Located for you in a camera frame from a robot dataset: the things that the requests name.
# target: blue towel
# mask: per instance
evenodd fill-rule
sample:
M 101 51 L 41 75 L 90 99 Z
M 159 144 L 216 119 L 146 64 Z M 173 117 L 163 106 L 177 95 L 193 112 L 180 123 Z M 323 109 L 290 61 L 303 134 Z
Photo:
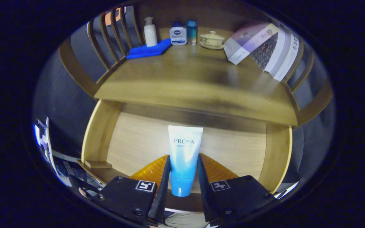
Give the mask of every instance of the blue towel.
M 141 47 L 134 47 L 130 50 L 129 55 L 126 59 L 143 58 L 149 56 L 158 56 L 163 54 L 171 46 L 170 38 L 162 40 L 156 46 L 147 47 L 143 45 Z

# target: shelf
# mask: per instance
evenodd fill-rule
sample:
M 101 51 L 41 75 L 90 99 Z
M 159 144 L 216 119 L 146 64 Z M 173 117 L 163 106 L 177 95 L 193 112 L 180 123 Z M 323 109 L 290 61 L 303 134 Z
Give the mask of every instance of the shelf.
M 200 152 L 238 176 L 252 175 L 269 192 L 285 176 L 292 149 L 290 126 L 105 100 L 98 101 L 91 115 L 80 165 L 104 184 L 119 175 L 131 176 L 169 153 L 169 124 L 204 127 Z M 104 165 L 90 168 L 86 163 Z M 172 196 L 168 188 L 168 210 L 202 211 L 197 177 L 188 197 Z
M 171 46 L 161 56 L 127 60 L 94 97 L 298 125 L 284 83 L 262 72 L 251 57 L 235 66 L 223 50 L 199 45 Z
M 216 127 L 217 123 L 224 128 Z M 265 123 L 223 120 L 221 117 L 140 105 L 123 107 L 113 130 L 106 161 L 117 171 L 133 175 L 169 154 L 168 125 L 204 127 L 200 153 L 239 176 L 252 175 L 259 179 L 266 150 Z M 168 183 L 168 189 L 171 189 L 171 182 Z M 200 193 L 197 176 L 191 193 Z

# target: book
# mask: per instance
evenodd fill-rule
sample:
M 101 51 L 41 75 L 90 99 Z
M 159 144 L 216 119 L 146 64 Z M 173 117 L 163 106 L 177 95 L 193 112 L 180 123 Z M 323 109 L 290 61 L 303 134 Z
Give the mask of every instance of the book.
M 264 71 L 271 73 L 272 69 L 274 69 L 275 65 L 278 63 L 281 53 L 284 51 L 285 41 L 286 41 L 286 33 L 284 30 L 279 30 L 276 36 L 276 44 L 274 51 L 272 52 L 271 57 L 267 65 L 264 68 Z
M 250 53 L 250 56 L 256 61 L 262 71 L 265 71 L 265 68 L 268 64 L 271 65 L 270 62 L 272 62 L 272 54 L 275 51 L 277 39 L 278 34 L 275 34 L 258 48 L 256 48 L 252 53 Z
M 237 65 L 278 32 L 270 22 L 253 20 L 236 31 L 225 43 L 227 59 Z
M 299 39 L 295 37 L 293 34 L 291 35 L 290 44 L 289 44 L 289 50 L 288 53 L 285 56 L 285 59 L 281 65 L 281 67 L 278 69 L 277 73 L 273 75 L 274 79 L 277 81 L 281 81 L 285 75 L 287 75 L 289 69 L 291 68 L 292 64 L 295 62 L 295 58 L 298 54 L 299 50 Z

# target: chair slat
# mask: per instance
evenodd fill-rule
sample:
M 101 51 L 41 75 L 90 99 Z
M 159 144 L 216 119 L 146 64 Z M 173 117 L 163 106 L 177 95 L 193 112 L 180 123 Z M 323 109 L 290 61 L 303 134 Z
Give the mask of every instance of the chair slat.
M 308 62 L 306 63 L 304 72 L 302 72 L 301 76 L 298 78 L 298 80 L 294 83 L 294 85 L 291 88 L 291 92 L 295 92 L 300 85 L 306 80 L 306 78 L 309 76 L 310 71 L 312 70 L 314 62 L 314 53 L 311 50 L 310 54 L 308 56 Z
M 125 56 L 126 55 L 125 48 L 123 47 L 123 43 L 122 43 L 121 36 L 119 34 L 118 26 L 116 25 L 116 17 L 115 17 L 116 10 L 118 10 L 119 14 L 121 14 L 121 11 L 122 11 L 122 10 L 119 10 L 119 8 L 112 10 L 112 12 L 111 12 L 111 27 L 112 27 L 112 30 L 114 32 L 115 39 L 116 39 L 116 42 L 118 43 L 119 49 L 121 50 L 122 54 Z
M 112 57 L 115 59 L 116 62 L 119 62 L 118 55 L 116 54 L 115 48 L 113 47 L 112 43 L 110 42 L 110 37 L 109 37 L 109 34 L 108 34 L 108 30 L 106 29 L 105 13 L 103 13 L 101 15 L 100 19 L 101 19 L 100 20 L 101 33 L 102 33 L 102 36 L 104 38 L 104 41 L 105 41 Z
M 134 6 L 131 6 L 132 8 L 132 18 L 133 18 L 133 24 L 135 26 L 135 30 L 136 30 L 136 34 L 138 35 L 138 39 L 139 39 L 139 46 L 142 46 L 143 45 L 143 41 L 142 41 L 142 37 L 141 37 L 141 34 L 139 32 L 139 27 L 138 27 L 138 23 L 136 21 L 136 16 L 135 16 L 135 7 Z
M 121 14 L 121 24 L 122 24 L 123 33 L 125 34 L 125 37 L 126 37 L 126 42 L 128 43 L 129 49 L 132 49 L 133 48 L 132 40 L 131 40 L 131 37 L 129 36 L 129 32 L 127 30 L 125 12 L 121 9 L 119 11 L 119 13 Z
M 100 88 L 94 80 L 87 74 L 85 69 L 81 66 L 80 62 L 74 55 L 73 48 L 71 47 L 71 37 L 69 36 L 59 46 L 59 56 L 64 67 L 70 76 L 76 81 L 76 83 L 94 100 L 94 94 Z
M 93 45 L 94 51 L 96 51 L 98 58 L 100 59 L 101 63 L 104 67 L 109 70 L 111 65 L 109 64 L 108 60 L 106 59 L 104 53 L 102 52 L 100 45 L 98 44 L 96 34 L 94 32 L 94 19 L 91 19 L 87 24 L 87 33 L 88 37 L 90 38 L 91 44 Z
M 296 113 L 298 119 L 298 126 L 300 127 L 306 122 L 317 116 L 329 104 L 333 97 L 333 90 L 330 85 L 329 78 L 326 78 L 322 88 L 316 97 L 302 110 Z

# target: wooden surface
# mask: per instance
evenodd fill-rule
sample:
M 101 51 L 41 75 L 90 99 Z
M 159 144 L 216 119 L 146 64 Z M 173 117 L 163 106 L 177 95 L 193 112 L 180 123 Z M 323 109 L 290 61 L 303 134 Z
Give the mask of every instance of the wooden surface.
M 161 56 L 128 60 L 95 97 L 298 124 L 284 86 L 252 58 L 235 66 L 224 51 L 199 45 L 171 46 Z
M 113 9 L 111 11 L 111 28 L 115 35 L 116 43 L 118 44 L 119 49 L 121 50 L 123 56 L 125 56 L 125 48 L 123 47 L 123 42 L 121 40 L 121 35 L 119 34 L 118 26 L 116 25 L 117 19 L 115 17 L 115 11 L 116 9 Z
M 333 97 L 333 89 L 331 88 L 330 79 L 326 78 L 319 93 L 313 100 L 302 110 L 296 113 L 299 126 L 307 123 L 315 116 L 317 116 L 329 104 Z
M 89 168 L 81 160 L 77 160 L 77 163 L 91 176 L 93 176 L 97 181 L 106 185 L 116 176 L 128 177 L 127 175 L 116 171 L 113 168 Z
M 112 57 L 115 59 L 115 62 L 119 61 L 119 57 L 116 54 L 116 50 L 113 47 L 112 43 L 110 42 L 110 37 L 109 37 L 109 33 L 108 30 L 106 28 L 106 24 L 105 24 L 105 20 L 106 20 L 106 15 L 105 13 L 103 13 L 100 17 L 100 28 L 101 28 L 101 33 L 102 33 L 102 37 L 104 38 L 105 44 L 107 45 L 107 48 L 109 49 L 109 52 L 111 53 Z
M 104 67 L 109 70 L 111 65 L 106 59 L 104 53 L 102 52 L 100 45 L 98 44 L 96 33 L 94 32 L 94 19 L 91 19 L 87 23 L 87 34 L 88 38 L 90 39 L 91 45 L 93 46 L 94 51 L 96 52 L 98 58 L 100 59 L 101 63 L 104 65 Z
M 116 125 L 122 103 L 98 101 L 91 114 L 84 134 L 81 161 L 105 162 L 113 129 Z
M 74 55 L 70 36 L 59 46 L 59 56 L 64 68 L 74 81 L 95 100 L 94 94 L 99 86 L 91 79 Z
M 264 166 L 258 179 L 268 191 L 275 193 L 287 173 L 292 152 L 292 128 L 267 124 Z
M 259 178 L 265 154 L 265 123 L 139 105 L 125 104 L 112 134 L 107 162 L 130 176 L 169 154 L 169 124 L 204 127 L 200 153 L 239 176 Z M 197 175 L 191 192 L 200 193 Z
M 90 160 L 85 160 L 85 164 L 89 167 L 89 168 L 111 168 L 112 165 L 109 164 L 108 162 L 105 161 L 90 161 Z
M 100 79 L 98 79 L 98 81 L 97 81 L 98 87 L 102 86 L 102 84 L 104 84 L 104 82 L 108 79 L 108 77 L 111 76 L 113 74 L 113 72 L 115 72 L 118 69 L 118 67 L 121 66 L 123 64 L 123 62 L 125 62 L 125 61 L 126 61 L 126 56 L 123 56 L 118 62 L 113 64 L 111 69 L 107 70 L 100 77 Z

